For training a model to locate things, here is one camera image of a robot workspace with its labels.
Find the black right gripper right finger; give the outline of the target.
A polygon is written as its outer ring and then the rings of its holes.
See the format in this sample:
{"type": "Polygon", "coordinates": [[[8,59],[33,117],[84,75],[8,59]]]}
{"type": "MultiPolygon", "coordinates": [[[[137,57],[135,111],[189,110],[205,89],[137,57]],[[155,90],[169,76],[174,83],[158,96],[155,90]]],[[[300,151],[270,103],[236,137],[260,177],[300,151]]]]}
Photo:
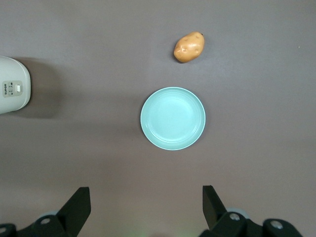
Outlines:
{"type": "Polygon", "coordinates": [[[202,237],[261,237],[262,226],[242,212],[227,210],[212,185],[202,188],[202,209],[208,229],[202,237]]]}

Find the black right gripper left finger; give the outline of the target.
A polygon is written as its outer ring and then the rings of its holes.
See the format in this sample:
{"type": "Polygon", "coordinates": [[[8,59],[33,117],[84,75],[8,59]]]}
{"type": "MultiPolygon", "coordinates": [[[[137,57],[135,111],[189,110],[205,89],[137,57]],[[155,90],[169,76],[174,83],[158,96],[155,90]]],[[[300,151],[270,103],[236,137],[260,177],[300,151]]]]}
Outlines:
{"type": "Polygon", "coordinates": [[[55,215],[38,218],[18,237],[76,237],[90,215],[90,190],[80,187],[55,215]]]}

